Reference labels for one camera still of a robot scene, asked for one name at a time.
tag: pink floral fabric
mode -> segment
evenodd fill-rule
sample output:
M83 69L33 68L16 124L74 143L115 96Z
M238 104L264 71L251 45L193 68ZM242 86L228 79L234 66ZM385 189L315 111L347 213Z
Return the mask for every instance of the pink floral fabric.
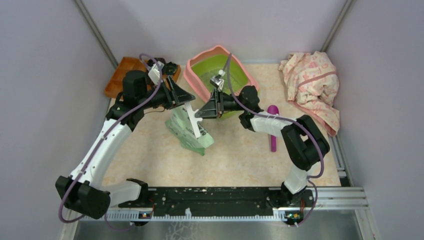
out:
M336 67L325 52L293 52L281 61L280 70L287 87L287 101L321 123L335 136L340 128L340 113L333 108L339 91Z

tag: white clip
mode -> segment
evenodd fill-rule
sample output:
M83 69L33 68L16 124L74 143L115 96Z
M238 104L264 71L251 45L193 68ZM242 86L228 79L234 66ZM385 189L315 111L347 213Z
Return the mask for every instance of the white clip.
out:
M160 76L160 72L159 72L159 68L158 65L160 66L161 69L163 69L164 67L164 63L162 63L161 61L157 61L157 64L153 65L151 67L151 69L148 71L148 77L151 79L151 81L157 85L160 81L160 79L162 78L162 76Z
M193 128L194 136L198 139L202 136L202 134L200 133L198 122L201 122L203 118L195 117L195 113L199 110L197 109L193 111L191 102L184 103L184 106L185 110L187 110L188 119L190 120L191 127Z
M278 119L277 119L278 114L274 114L273 116L274 116L274 118L273 118L272 120L278 120ZM279 122L278 122L278 121L273 121L273 122L272 122L272 124L273 124L275 127L278 127Z
M273 127L269 124L269 119L270 119L271 115L266 115L266 119L265 119L265 127L266 127L266 132L267 133L272 133Z

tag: purple object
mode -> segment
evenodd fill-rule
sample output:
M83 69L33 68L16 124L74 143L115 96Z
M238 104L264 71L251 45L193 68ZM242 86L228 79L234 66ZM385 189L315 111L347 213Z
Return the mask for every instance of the purple object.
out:
M280 114L278 107L276 105L271 105L266 110L269 114ZM277 137L269 135L271 137L271 152L277 152Z

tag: white plastic part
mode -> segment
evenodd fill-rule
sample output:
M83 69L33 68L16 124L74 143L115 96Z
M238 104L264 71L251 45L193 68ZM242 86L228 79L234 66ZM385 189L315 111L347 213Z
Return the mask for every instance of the white plastic part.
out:
M296 194L300 190L306 187L308 172L301 170L297 166L293 165L291 167L288 177L284 181L284 186L290 191L291 194Z
M193 128L194 136L196 138L200 138L202 136L202 134L200 133L198 122L201 122L203 120L203 118L202 117L195 117L195 113L199 110L196 109L195 111L193 111L191 102L184 103L184 108L185 108L185 110L187 110L188 119L190 119L190 123L191 123L191 127Z
M103 123L103 128L100 131L97 139L94 141L94 144L91 146L88 153L85 155L84 159L75 168L70 174L72 179L75 179L77 175L81 172L82 167L86 163L90 154L93 152L95 146L103 138L105 132L116 122L114 119L106 120ZM116 127L109 133L107 138L98 148L97 152L94 154L91 159L88 167L82 173L82 177L78 180L80 183L85 181L90 182L90 186L95 189L100 189L102 186L103 177L105 176L106 170L109 167L112 159L114 159L115 154L121 147L122 143L128 138L131 134L131 129L128 125L118 124Z
M219 88L220 91L222 91L223 88L224 88L224 82L225 81L222 78L220 78L219 81L218 81L218 86L219 86L218 88Z
M315 170L320 169L320 168L321 168L321 162L318 161L310 167L309 171L307 171L307 174L309 176L312 176L314 174Z
M121 203L138 199L142 186L133 181L125 181L115 185L103 186L101 190L110 193L109 207L113 207Z
M283 135L281 134L281 130L285 126L292 124L289 121L275 119L275 117L277 117L278 114L270 114L266 111L261 111L260 114L268 115L268 117L254 116L250 120L250 123L255 132L267 133L269 135L282 138Z
M107 220L112 221L131 221L131 222L286 222L286 212L273 208L272 215L267 216L193 216L189 208L185 210L185 215L170 216L153 216L151 218L139 218L140 214L150 213L152 208L120 208L110 209L107 211ZM93 219L89 216L83 217L80 221L104 221L104 219Z
M164 68L164 63L162 63L161 61L157 61L157 63L160 65L160 68L163 69ZM154 84L158 84L159 83L159 79L162 78L162 76L160 76L160 72L159 72L159 68L157 64L153 64L153 66L151 67L150 71L148 71L148 77L151 79L151 81Z

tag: white wall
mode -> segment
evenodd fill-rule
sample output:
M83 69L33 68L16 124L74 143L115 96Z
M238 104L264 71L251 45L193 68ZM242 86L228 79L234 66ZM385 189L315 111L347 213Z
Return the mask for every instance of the white wall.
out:
M56 179L99 132L113 69L71 0L2 1L0 33L0 238L56 239Z
M384 240L423 239L424 1L358 1L328 50L340 137Z
M186 64L216 44L243 62L319 50L346 0L84 0L115 57Z

